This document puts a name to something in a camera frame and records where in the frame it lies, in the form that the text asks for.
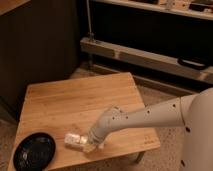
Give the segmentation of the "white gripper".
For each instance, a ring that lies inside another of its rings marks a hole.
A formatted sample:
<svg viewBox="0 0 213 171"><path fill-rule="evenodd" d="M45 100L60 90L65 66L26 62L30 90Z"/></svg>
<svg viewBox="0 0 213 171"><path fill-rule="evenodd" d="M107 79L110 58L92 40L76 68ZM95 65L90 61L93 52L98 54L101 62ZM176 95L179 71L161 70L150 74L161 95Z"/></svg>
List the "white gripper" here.
<svg viewBox="0 0 213 171"><path fill-rule="evenodd" d="M83 146L84 153L93 152L97 146L104 142L106 134L97 125L93 125L88 132L88 142Z"/></svg>

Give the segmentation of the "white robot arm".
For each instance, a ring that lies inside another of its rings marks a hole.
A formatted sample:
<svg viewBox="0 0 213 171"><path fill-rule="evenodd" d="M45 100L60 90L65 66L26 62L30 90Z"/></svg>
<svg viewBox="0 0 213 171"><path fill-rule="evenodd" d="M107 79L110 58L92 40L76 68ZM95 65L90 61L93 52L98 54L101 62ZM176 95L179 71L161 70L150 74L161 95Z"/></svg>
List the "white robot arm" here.
<svg viewBox="0 0 213 171"><path fill-rule="evenodd" d="M112 132L127 128L183 126L180 171L213 171L213 88L133 111L108 108L87 133L97 147Z"/></svg>

